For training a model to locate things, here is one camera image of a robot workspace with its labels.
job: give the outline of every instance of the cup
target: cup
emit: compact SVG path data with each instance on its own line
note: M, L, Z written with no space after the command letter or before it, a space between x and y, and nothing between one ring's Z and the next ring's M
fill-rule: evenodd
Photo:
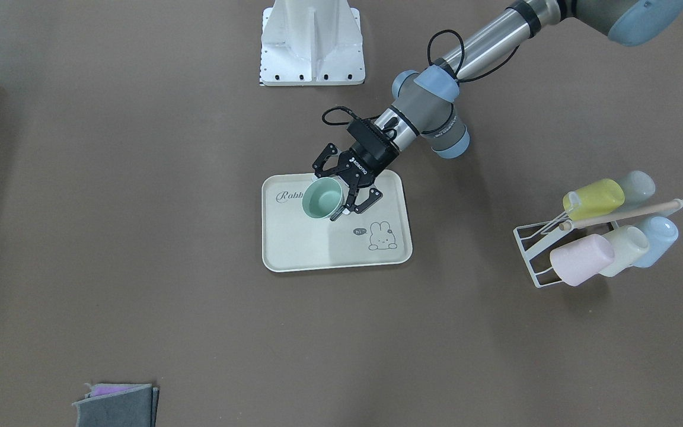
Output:
M302 209L311 218L328 218L344 201L342 184L328 176L315 180L302 196Z
M650 250L634 262L634 267L652 267L678 238L678 228L671 219L664 216L648 216L637 224L637 228L642 230L650 241Z
M612 179L600 179L563 198L563 209L573 221L607 215L624 203L624 191Z
M600 270L602 276L612 278L621 273L626 267L647 254L650 250L650 241L647 236L634 226L623 226L602 237L606 238L615 251L615 260L612 264Z
M655 194L655 181L640 170L633 170L616 182L623 189L625 199L623 205L616 209L618 212L637 209Z
M615 252L610 242L599 234L574 240L550 252L550 262L558 277L571 286L579 286L612 264Z

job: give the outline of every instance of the white tray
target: white tray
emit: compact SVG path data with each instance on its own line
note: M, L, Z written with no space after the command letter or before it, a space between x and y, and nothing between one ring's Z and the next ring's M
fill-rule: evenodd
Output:
M312 177L276 175L263 183L263 264L269 270L390 265L410 259L413 243L399 175L382 172L376 188L384 197L363 214L342 215L333 222L309 218L302 210L302 195ZM358 202L367 192L360 190Z

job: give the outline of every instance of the brown table surface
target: brown table surface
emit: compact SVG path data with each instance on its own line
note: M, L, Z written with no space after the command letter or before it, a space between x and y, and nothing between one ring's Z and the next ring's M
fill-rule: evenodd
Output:
M257 84L269 6L0 1L0 425L73 425L101 381L157 384L160 426L683 425L683 211L654 267L578 288L512 238L635 168L683 198L683 15L637 48L545 28L463 85L466 155L393 163L408 262L276 274L260 186L349 146L320 113L381 113L505 3L355 0L366 83L302 88Z

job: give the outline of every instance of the folded cloth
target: folded cloth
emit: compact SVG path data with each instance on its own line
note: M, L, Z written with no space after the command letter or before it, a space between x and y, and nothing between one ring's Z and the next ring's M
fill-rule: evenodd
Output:
M152 384L95 384L73 403L76 427L154 427L158 394Z

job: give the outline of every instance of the green cup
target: green cup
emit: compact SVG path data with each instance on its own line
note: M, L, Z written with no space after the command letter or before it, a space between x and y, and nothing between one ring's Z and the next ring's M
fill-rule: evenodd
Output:
M336 179L317 179L307 187L302 196L302 209L311 218L328 218L344 202L342 184Z

